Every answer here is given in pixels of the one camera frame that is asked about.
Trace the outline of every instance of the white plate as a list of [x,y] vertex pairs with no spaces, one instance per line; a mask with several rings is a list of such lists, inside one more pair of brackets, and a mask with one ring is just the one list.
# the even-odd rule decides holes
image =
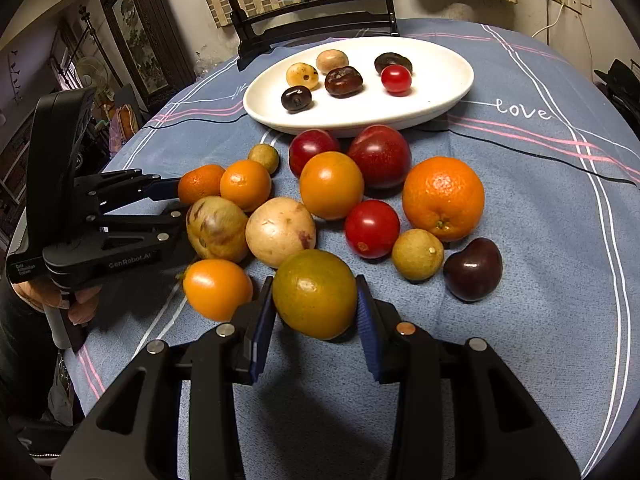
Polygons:
[[[336,48],[349,57],[364,80],[364,90],[337,99],[324,89],[324,76],[311,92],[312,105],[298,113],[287,112],[280,96],[289,87],[285,74],[297,62],[316,65],[323,50]],[[386,92],[373,65],[384,52],[396,52],[414,66],[409,95]],[[353,137],[371,124],[388,124],[396,130],[437,117],[457,104],[474,82],[474,70],[460,54],[428,41],[375,36],[349,38],[304,50],[262,72],[244,93],[244,109],[259,123],[297,135],[310,128],[329,130],[336,137]]]

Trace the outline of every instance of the orange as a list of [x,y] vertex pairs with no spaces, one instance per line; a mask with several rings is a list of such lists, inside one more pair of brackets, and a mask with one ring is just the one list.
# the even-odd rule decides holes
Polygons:
[[269,198],[271,177],[254,160],[238,160],[226,168],[220,180],[220,195],[231,200],[245,213],[258,209]]
[[189,266],[182,282],[189,304],[213,321],[231,320],[239,305],[251,301],[254,286],[235,263],[200,260]]
[[360,168],[344,153],[319,153],[300,174],[302,202],[311,214],[325,220],[345,218],[363,194]]
[[207,164],[185,173],[178,183],[180,202],[193,205],[205,196],[220,194],[220,179],[225,168],[217,164]]
[[326,251],[307,249],[284,260],[272,291],[282,320],[316,339],[338,337],[356,313],[356,279],[344,261]]
[[476,228],[484,209],[484,187],[468,165],[434,156],[417,164],[402,189],[402,208],[414,227],[443,242],[459,240]]

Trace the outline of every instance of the red cherry tomato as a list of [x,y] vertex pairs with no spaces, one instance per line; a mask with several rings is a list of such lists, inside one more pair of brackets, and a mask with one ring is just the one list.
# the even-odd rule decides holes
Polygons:
[[401,94],[411,88],[411,73],[402,65],[389,65],[380,74],[382,85],[391,94]]
[[393,249],[400,235],[394,209],[380,200],[365,200],[354,207],[344,222],[349,247],[363,258],[381,258]]

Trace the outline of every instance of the orange tomato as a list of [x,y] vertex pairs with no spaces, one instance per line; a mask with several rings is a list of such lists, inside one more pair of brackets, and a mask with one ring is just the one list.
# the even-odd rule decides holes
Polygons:
[[180,202],[193,205],[205,196],[219,195],[223,173],[225,168],[217,164],[207,164],[185,173],[178,183]]
[[345,218],[363,194],[360,168],[344,153],[319,153],[300,174],[302,202],[311,214],[325,220]]
[[244,212],[258,209],[269,198],[271,177],[266,168],[254,160],[238,160],[226,168],[220,180],[220,195]]
[[254,286],[228,260],[200,260],[187,268],[182,282],[189,304],[213,321],[231,320],[236,308],[251,301]]
[[443,242],[471,234],[484,209],[484,187],[468,165],[456,158],[434,156],[407,175],[402,208],[414,227]]

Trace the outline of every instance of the dark sleeve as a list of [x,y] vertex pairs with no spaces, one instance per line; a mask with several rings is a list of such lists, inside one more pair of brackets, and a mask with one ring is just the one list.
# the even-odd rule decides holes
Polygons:
[[0,280],[0,412],[40,418],[47,407],[58,349],[44,314]]

